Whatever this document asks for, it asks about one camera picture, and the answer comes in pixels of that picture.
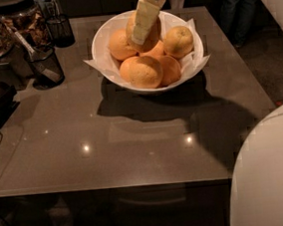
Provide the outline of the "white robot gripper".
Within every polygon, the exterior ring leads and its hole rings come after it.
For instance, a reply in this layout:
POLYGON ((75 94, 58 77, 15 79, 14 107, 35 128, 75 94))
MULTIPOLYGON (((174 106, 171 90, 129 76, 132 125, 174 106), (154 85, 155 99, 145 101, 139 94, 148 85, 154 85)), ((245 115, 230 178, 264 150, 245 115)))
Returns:
POLYGON ((135 44, 142 45, 147 40, 151 28, 158 18, 160 8, 167 1, 170 3, 171 9, 178 10, 184 5, 184 0, 138 0, 132 31, 132 40, 135 44))

